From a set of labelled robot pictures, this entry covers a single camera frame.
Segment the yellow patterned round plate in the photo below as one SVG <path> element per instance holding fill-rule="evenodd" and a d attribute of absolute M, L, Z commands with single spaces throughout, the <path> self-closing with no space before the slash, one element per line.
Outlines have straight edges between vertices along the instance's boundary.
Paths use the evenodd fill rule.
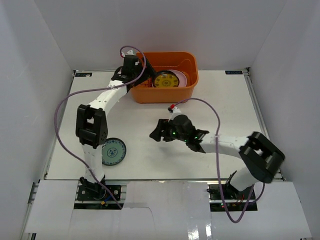
<path fill-rule="evenodd" d="M 178 76 L 170 70 L 158 71 L 152 79 L 152 86 L 155 88 L 175 88 L 180 84 Z"/>

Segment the pink round plate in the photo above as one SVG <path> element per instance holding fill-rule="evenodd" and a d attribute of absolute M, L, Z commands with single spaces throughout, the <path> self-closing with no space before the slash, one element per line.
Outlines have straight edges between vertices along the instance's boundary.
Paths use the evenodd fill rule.
<path fill-rule="evenodd" d="M 178 71 L 178 70 L 174 70 L 174 69 L 170 69 L 170 71 L 173 72 L 177 76 L 177 78 L 179 79 L 178 87 L 182 88 L 182 87 L 187 86 L 188 78 L 182 71 Z"/>

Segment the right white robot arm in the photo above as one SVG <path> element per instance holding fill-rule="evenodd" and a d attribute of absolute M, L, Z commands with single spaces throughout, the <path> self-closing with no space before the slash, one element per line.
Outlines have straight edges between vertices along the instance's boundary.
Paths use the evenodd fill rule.
<path fill-rule="evenodd" d="M 254 131 L 245 137 L 215 136 L 208 130 L 197 129 L 184 114 L 159 119 L 149 136 L 157 142 L 185 142 L 193 152 L 241 159 L 245 167 L 232 173 L 224 185 L 226 195 L 233 200 L 258 182 L 270 184 L 286 158 L 261 132 Z"/>

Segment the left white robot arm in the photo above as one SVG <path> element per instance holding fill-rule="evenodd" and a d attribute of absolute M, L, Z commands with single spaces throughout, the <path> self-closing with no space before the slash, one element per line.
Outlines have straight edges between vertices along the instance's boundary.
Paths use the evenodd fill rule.
<path fill-rule="evenodd" d="M 84 162 L 88 165 L 84 179 L 92 183 L 88 193 L 96 200 L 103 198 L 106 193 L 106 187 L 99 182 L 105 178 L 102 146 L 108 138 L 108 113 L 131 88 L 155 74 L 156 71 L 145 56 L 140 59 L 135 54 L 127 54 L 123 66 L 116 69 L 107 89 L 89 104 L 81 104 L 77 108 L 75 134 L 81 143 Z"/>

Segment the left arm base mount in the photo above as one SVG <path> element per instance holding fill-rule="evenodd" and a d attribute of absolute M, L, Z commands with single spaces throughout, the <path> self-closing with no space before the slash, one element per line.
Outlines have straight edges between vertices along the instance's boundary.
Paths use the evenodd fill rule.
<path fill-rule="evenodd" d="M 113 194 L 114 198 L 119 201 L 121 199 L 121 185 L 106 185 L 109 191 Z M 78 201 L 102 201 L 102 200 L 113 201 L 113 198 L 110 197 L 110 194 L 105 191 L 104 188 L 98 187 L 85 187 L 80 185 L 78 187 L 78 192 L 76 195 L 76 200 Z"/>

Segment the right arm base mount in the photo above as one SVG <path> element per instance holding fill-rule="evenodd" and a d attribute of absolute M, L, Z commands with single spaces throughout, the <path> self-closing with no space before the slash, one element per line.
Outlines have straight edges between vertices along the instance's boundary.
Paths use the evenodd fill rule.
<path fill-rule="evenodd" d="M 223 195 L 226 202 L 226 206 L 230 212 L 241 212 L 247 199 L 250 195 L 250 187 L 247 187 L 244 191 L 240 192 L 236 196 L 232 196 L 227 193 L 224 189 L 225 185 L 222 184 Z M 225 207 L 222 202 L 220 188 L 218 184 L 209 184 L 207 189 L 208 197 L 209 197 L 209 206 L 210 211 L 213 212 L 224 212 Z M 257 204 L 254 202 L 256 200 L 255 191 L 252 192 L 249 204 L 246 208 L 246 211 L 257 211 Z"/>

